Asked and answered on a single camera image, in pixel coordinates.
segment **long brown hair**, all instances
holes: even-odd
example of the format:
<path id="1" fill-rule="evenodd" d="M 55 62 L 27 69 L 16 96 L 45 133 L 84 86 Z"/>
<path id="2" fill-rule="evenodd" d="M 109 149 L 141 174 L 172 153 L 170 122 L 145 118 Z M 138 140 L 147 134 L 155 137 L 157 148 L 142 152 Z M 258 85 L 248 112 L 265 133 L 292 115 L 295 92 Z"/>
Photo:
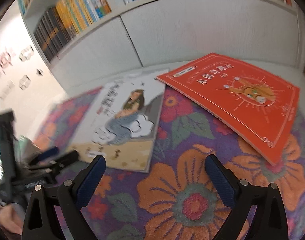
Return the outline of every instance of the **long brown hair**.
<path id="1" fill-rule="evenodd" d="M 143 89 L 137 89 L 137 90 L 133 90 L 131 93 L 133 93 L 133 92 L 140 93 L 140 95 L 138 96 L 137 99 L 139 100 L 139 107 L 138 107 L 138 110 L 141 110 L 141 109 L 144 107 L 144 105 L 145 105 L 144 90 L 143 90 Z M 125 107 L 125 105 L 126 105 L 129 101 L 131 101 L 131 98 L 130 98 L 130 97 L 129 97 L 129 98 L 127 99 L 127 101 L 124 103 L 123 108 Z"/>

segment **red book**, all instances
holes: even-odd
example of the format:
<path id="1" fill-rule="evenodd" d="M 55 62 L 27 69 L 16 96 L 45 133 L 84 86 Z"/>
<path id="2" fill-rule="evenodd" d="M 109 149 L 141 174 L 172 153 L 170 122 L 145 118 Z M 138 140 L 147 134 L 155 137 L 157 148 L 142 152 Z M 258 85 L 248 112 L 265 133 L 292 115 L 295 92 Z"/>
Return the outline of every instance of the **red book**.
<path id="1" fill-rule="evenodd" d="M 296 114 L 298 87 L 215 53 L 157 78 L 228 125 L 271 165 L 281 160 Z"/>

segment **sunburst illustration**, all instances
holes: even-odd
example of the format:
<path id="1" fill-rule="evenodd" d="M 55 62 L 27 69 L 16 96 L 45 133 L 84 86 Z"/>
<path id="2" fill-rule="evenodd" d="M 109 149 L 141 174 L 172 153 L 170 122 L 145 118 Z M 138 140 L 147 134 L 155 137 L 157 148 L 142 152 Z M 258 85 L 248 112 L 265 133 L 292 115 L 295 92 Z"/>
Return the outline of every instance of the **sunburst illustration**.
<path id="1" fill-rule="evenodd" d="M 274 90 L 267 82 L 265 77 L 255 78 L 243 76 L 235 77 L 233 80 L 228 80 L 228 83 L 223 88 L 216 90 L 229 90 L 229 94 L 235 97 L 236 111 L 240 107 L 251 107 L 258 112 L 262 111 L 267 123 L 270 123 L 268 114 L 273 109 L 279 109 L 278 92 L 284 90 Z"/>

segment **human hand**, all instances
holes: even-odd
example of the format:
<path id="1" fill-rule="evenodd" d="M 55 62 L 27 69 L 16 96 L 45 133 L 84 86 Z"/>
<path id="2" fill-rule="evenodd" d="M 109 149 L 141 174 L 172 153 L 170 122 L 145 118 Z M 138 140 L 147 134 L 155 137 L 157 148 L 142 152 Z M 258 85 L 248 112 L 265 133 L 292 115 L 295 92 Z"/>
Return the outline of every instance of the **human hand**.
<path id="1" fill-rule="evenodd" d="M 11 233 L 18 235 L 22 235 L 23 233 L 24 223 L 11 204 L 0 209 L 0 225 Z"/>

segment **bookshelf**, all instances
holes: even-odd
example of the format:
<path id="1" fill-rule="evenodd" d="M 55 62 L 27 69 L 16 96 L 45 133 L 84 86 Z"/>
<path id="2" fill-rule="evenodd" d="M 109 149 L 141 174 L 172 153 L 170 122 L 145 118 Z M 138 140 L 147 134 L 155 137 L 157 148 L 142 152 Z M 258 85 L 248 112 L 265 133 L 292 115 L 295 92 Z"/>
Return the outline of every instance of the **bookshelf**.
<path id="1" fill-rule="evenodd" d="M 159 37 L 158 41 L 155 40 L 155 37 L 158 36 L 158 30 L 155 30 L 154 26 L 149 25 L 149 23 L 146 22 L 145 19 L 142 19 L 143 15 L 146 15 L 145 17 L 149 18 L 149 14 L 145 14 L 145 12 L 150 10 L 152 10 L 152 12 L 158 11 L 158 7 L 167 7 L 167 4 L 171 3 L 171 1 L 173 0 L 135 0 L 128 4 L 125 4 L 123 0 L 107 0 L 107 3 L 111 8 L 111 12 L 100 18 L 94 24 L 90 25 L 87 29 L 83 30 L 73 40 L 69 41 L 69 43 L 66 44 L 58 52 L 57 57 L 53 58 L 51 62 L 49 62 L 44 56 L 41 48 L 39 47 L 33 35 L 33 31 L 36 28 L 41 15 L 49 6 L 53 6 L 56 1 L 57 0 L 31 0 L 26 13 L 22 16 L 26 28 L 39 54 L 42 56 L 47 66 L 64 89 L 73 85 L 81 84 L 82 82 L 87 82 L 87 80 L 92 78 L 91 76 L 93 76 L 93 74 L 85 74 L 79 72 L 78 69 L 80 68 L 80 65 L 83 64 L 91 65 L 89 71 L 96 71 L 96 67 L 94 65 L 96 64 L 96 62 L 99 62 L 98 68 L 100 69 L 100 75 L 109 76 L 111 74 L 119 73 L 122 70 L 130 70 L 131 68 L 136 67 L 191 60 L 196 57 L 199 57 L 199 55 L 201 57 L 209 52 L 218 52 L 232 57 L 239 57 L 244 59 L 265 60 L 266 58 L 266 60 L 269 62 L 277 62 L 282 64 L 288 61 L 289 64 L 294 65 L 295 68 L 304 68 L 305 16 L 295 3 L 293 3 L 293 6 L 290 6 L 285 4 L 282 0 L 229 0 L 233 1 L 235 3 L 235 6 L 231 6 L 231 4 L 229 4 L 229 2 L 227 3 L 226 0 L 205 0 L 204 8 L 192 5 L 190 10 L 186 7 L 185 10 L 190 11 L 194 11 L 194 7 L 199 8 L 195 12 L 189 13 L 191 17 L 195 18 L 195 21 L 199 21 L 199 14 L 208 13 L 207 7 L 216 8 L 215 10 L 212 10 L 210 17 L 217 17 L 215 13 L 216 10 L 227 10 L 227 12 L 234 10 L 236 14 L 240 14 L 245 17 L 245 19 L 234 19 L 234 21 L 240 21 L 241 28 L 252 29 L 250 25 L 254 25 L 254 28 L 251 30 L 253 33 L 245 34 L 245 40 L 247 40 L 247 42 L 251 44 L 251 46 L 248 46 L 246 44 L 247 42 L 233 40 L 232 43 L 236 42 L 237 47 L 246 47 L 230 49 L 227 45 L 223 44 L 222 47 L 227 48 L 227 52 L 214 48 L 212 51 L 207 50 L 205 52 L 195 53 L 194 50 L 196 50 L 196 48 L 194 48 L 193 50 L 192 44 L 187 44 L 186 46 L 188 46 L 188 49 L 190 49 L 191 51 L 188 53 L 182 51 L 181 54 L 185 56 L 173 55 L 173 52 L 171 51 L 167 52 L 168 54 L 166 52 L 164 54 L 163 51 L 158 49 L 161 48 L 160 44 L 154 44 L 154 42 L 160 42 L 160 39 L 163 39 L 163 37 Z M 191 3 L 190 0 L 176 1 L 179 4 L 185 3 L 185 1 Z M 244 3 L 249 3 L 249 6 L 239 6 Z M 170 10 L 174 11 L 174 8 L 176 8 L 175 5 L 173 5 Z M 258 10 L 259 14 L 265 11 L 267 11 L 267 13 L 265 13 L 264 17 L 257 17 L 256 13 L 254 13 L 254 10 Z M 161 14 L 154 15 L 151 20 L 158 18 L 161 19 L 163 16 L 162 14 L 165 14 L 165 12 L 161 11 L 159 13 Z M 181 22 L 184 21 L 184 17 L 178 14 L 174 14 L 173 20 L 178 20 L 178 22 Z M 267 22 L 270 20 L 273 22 L 271 28 L 275 28 L 277 30 L 277 34 L 269 30 L 270 25 Z M 144 25 L 147 29 L 142 31 L 141 25 Z M 224 32 L 227 33 L 235 31 L 229 27 L 228 23 L 224 25 L 223 28 Z M 197 26 L 196 31 L 206 33 L 209 32 L 209 30 L 202 28 L 202 23 Z M 170 32 L 170 37 L 167 37 L 168 33 L 164 33 L 165 37 L 167 37 L 168 39 L 175 39 L 177 36 L 176 32 L 172 32 L 172 30 L 170 30 Z M 238 35 L 242 35 L 243 33 L 240 30 L 238 30 L 237 32 L 240 33 Z M 264 35 L 264 37 L 256 35 L 256 32 L 262 32 L 262 35 Z M 148 36 L 149 39 L 153 41 L 152 47 L 155 51 L 148 52 L 150 46 L 147 46 L 147 41 L 145 41 L 145 39 L 141 39 L 141 37 L 138 37 L 138 35 Z M 259 39 L 259 41 L 252 41 L 251 39 L 254 38 Z M 123 47 L 119 47 L 119 39 L 121 40 L 120 43 L 123 44 Z M 205 49 L 208 49 L 209 47 L 206 45 L 204 46 L 202 41 L 198 41 L 197 43 L 201 44 L 201 46 Z M 276 54 L 275 56 L 273 55 L 273 52 L 269 52 L 269 50 L 273 50 L 272 44 L 275 44 L 276 46 L 280 47 L 280 49 L 277 49 L 274 52 L 274 54 Z M 92 49 L 92 47 L 96 46 L 99 48 L 97 51 Z M 121 55 L 120 57 L 114 56 L 114 54 L 117 53 L 117 47 L 118 53 Z M 158 57 L 162 58 L 161 61 L 154 61 L 154 58 Z M 70 71 L 73 73 L 72 75 L 74 75 L 72 79 L 68 78 L 70 73 L 67 75 L 67 73 Z"/>

